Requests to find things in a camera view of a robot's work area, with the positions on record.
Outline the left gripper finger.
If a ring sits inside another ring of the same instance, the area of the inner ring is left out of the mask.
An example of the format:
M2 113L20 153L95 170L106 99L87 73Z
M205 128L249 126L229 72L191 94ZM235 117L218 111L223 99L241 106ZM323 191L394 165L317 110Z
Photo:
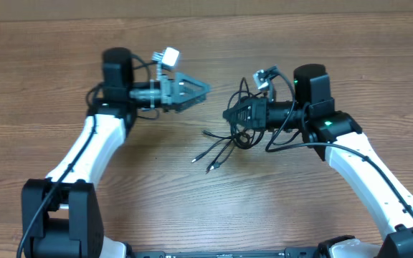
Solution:
M207 83L181 72L175 73L173 89L174 94L207 94L211 90Z
M194 105L197 105L199 103L202 103L206 100L207 96L206 95L201 95L198 97L189 97L188 100L182 101L180 103L174 104L174 110L177 113L180 113L182 111L185 111L189 108L191 108Z

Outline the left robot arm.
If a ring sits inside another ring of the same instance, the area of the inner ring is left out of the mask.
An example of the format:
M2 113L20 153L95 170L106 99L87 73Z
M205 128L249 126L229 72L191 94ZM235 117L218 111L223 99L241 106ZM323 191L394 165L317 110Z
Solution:
M105 236L96 190L139 110L180 113L205 101L210 85L180 72L166 75L179 55L172 47L154 53L156 75L136 82L138 55L124 47L103 52L103 81L85 96L80 136L45 178L29 179L22 188L18 257L134 257L129 244Z

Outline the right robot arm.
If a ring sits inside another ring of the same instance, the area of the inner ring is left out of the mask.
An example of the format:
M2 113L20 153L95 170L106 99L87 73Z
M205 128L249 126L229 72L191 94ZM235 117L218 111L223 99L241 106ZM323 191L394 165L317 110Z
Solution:
M413 195L399 182L374 151L362 127L335 108L330 77L322 64L296 68L286 83L291 100L278 102L273 80L282 77L274 66L258 70L253 79L259 92L238 92L237 103L223 112L231 136L242 148L251 146L248 130L272 132L297 130L302 143L291 140L266 151L312 148L337 171L370 213L382 238L380 245L362 242L352 235L322 241L316 247L285 250L285 257L413 257Z

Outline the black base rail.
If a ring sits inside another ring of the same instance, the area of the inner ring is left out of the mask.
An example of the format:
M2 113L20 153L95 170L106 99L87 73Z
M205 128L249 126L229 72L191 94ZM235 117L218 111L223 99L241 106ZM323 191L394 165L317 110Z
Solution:
M135 252L131 258L316 258L317 247L287 247L283 250L218 251L218 252Z

